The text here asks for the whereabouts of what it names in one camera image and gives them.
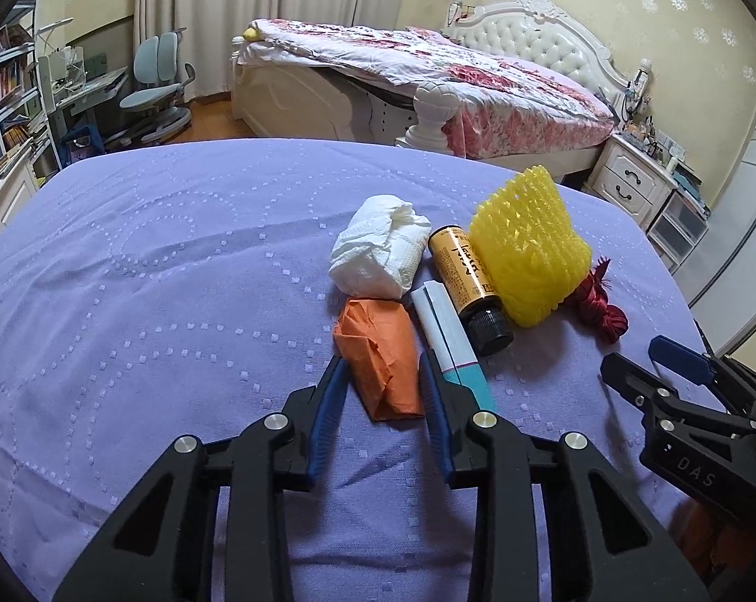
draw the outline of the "bed post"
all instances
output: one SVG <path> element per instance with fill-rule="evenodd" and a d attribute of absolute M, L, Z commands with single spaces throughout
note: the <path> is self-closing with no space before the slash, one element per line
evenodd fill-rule
<path fill-rule="evenodd" d="M 395 146 L 452 156 L 442 127 L 460 108 L 459 96 L 451 84 L 421 83 L 414 95 L 418 122 L 406 131 L 405 137 L 397 138 Z"/>
<path fill-rule="evenodd" d="M 444 27 L 442 28 L 442 35 L 445 38 L 450 38 L 450 28 L 461 18 L 461 5 L 464 0 L 453 0 L 450 6 L 447 8 L 447 18 L 444 21 Z"/>
<path fill-rule="evenodd" d="M 242 74 L 244 72 L 244 66 L 238 65 L 238 54 L 244 48 L 244 37 L 236 36 L 232 39 L 232 54 L 230 54 L 230 76 L 232 82 L 230 82 L 230 99 L 232 106 L 232 116 L 235 119 L 242 119 L 241 108 L 243 106 L 240 101 L 240 94 L 238 94 L 238 88 L 236 87 L 241 83 Z"/>

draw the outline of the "yellow foam net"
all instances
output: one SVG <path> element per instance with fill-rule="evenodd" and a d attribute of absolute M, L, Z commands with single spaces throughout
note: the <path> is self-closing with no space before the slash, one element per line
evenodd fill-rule
<path fill-rule="evenodd" d="M 478 206 L 470 241 L 509 317 L 540 323 L 589 271 L 592 249 L 573 231 L 550 174 L 525 170 Z"/>

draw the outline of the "white tissue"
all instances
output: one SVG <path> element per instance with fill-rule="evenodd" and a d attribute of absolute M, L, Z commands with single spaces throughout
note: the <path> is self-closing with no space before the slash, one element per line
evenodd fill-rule
<path fill-rule="evenodd" d="M 344 293 L 360 298 L 400 298 L 419 266 L 431 222 L 407 201 L 371 196 L 336 238 L 328 273 Z"/>

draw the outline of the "small glass bottle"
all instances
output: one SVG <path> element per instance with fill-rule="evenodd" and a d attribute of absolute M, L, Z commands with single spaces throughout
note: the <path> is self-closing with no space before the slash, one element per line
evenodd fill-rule
<path fill-rule="evenodd" d="M 428 248 L 473 351 L 482 357 L 494 355 L 512 343 L 501 298 L 467 233 L 459 226 L 443 226 L 431 234 Z"/>

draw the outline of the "wooden floor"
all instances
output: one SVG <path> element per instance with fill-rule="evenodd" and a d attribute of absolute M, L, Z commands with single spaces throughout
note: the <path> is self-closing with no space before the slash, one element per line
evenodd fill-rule
<path fill-rule="evenodd" d="M 200 140 L 227 140 L 228 138 L 254 138 L 252 130 L 232 116 L 228 99 L 217 102 L 191 102 L 191 126 L 168 141 L 199 142 Z"/>

